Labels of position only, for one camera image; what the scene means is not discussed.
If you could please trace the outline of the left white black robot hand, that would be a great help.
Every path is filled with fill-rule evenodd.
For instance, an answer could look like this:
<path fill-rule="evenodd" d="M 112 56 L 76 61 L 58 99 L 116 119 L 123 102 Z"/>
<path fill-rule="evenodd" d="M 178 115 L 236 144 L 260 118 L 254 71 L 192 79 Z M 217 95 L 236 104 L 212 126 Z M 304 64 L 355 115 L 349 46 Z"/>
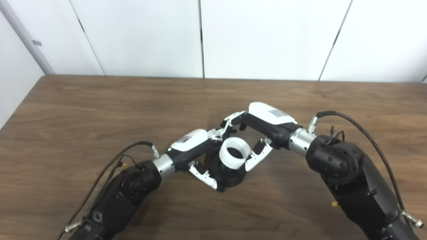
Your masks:
<path fill-rule="evenodd" d="M 171 144 L 166 152 L 169 166 L 174 172 L 189 172 L 212 189 L 223 193 L 225 186 L 220 184 L 210 170 L 196 159 L 223 142 L 225 129 L 195 129 Z"/>

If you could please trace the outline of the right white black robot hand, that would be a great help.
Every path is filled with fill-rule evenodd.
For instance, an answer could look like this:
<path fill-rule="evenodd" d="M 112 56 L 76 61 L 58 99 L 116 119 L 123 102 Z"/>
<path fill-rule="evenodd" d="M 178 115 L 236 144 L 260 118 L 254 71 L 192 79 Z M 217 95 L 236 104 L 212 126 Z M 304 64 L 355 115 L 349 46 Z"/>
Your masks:
<path fill-rule="evenodd" d="M 258 165 L 273 149 L 290 150 L 293 142 L 291 135 L 302 128 L 293 117 L 263 102 L 252 102 L 248 111 L 235 112 L 226 117 L 220 124 L 224 129 L 223 140 L 235 132 L 236 125 L 240 131 L 250 127 L 265 135 L 253 148 L 249 147 L 250 152 L 243 164 L 246 172 Z"/>

